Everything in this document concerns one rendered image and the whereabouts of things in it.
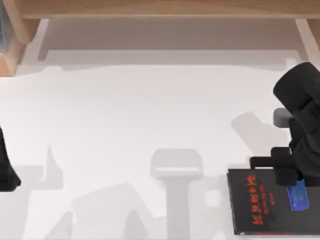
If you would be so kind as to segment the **grey-blue panel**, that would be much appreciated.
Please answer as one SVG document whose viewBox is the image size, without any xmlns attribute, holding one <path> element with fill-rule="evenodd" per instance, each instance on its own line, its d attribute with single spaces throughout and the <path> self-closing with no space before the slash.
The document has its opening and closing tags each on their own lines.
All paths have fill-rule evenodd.
<svg viewBox="0 0 320 240">
<path fill-rule="evenodd" d="M 8 51 L 10 42 L 14 35 L 14 29 L 10 21 L 3 0 L 0 0 L 0 53 Z"/>
</svg>

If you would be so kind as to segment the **wooden shelf unit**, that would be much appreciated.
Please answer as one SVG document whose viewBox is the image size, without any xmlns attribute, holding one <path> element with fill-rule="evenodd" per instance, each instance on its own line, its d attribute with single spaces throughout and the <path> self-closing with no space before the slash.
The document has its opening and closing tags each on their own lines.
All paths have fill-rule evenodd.
<svg viewBox="0 0 320 240">
<path fill-rule="evenodd" d="M 15 74 L 42 19 L 305 19 L 320 50 L 320 0 L 0 0 L 13 28 L 0 77 Z"/>
</svg>

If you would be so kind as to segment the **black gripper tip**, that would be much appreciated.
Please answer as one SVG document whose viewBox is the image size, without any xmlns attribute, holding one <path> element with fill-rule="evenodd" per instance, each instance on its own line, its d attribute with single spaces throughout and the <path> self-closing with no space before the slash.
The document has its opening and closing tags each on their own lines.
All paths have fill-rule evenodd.
<svg viewBox="0 0 320 240">
<path fill-rule="evenodd" d="M 9 160 L 3 131 L 0 127 L 0 193 L 13 192 L 21 183 L 21 179 Z"/>
</svg>

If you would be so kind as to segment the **black book with red lettering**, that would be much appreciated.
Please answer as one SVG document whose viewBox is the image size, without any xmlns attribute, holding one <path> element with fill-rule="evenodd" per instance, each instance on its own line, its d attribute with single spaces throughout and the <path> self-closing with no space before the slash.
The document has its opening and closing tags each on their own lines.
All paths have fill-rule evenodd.
<svg viewBox="0 0 320 240">
<path fill-rule="evenodd" d="M 271 169 L 229 169 L 227 181 L 235 235 L 320 236 L 320 187 L 307 188 L 309 207 L 293 211 Z"/>
</svg>

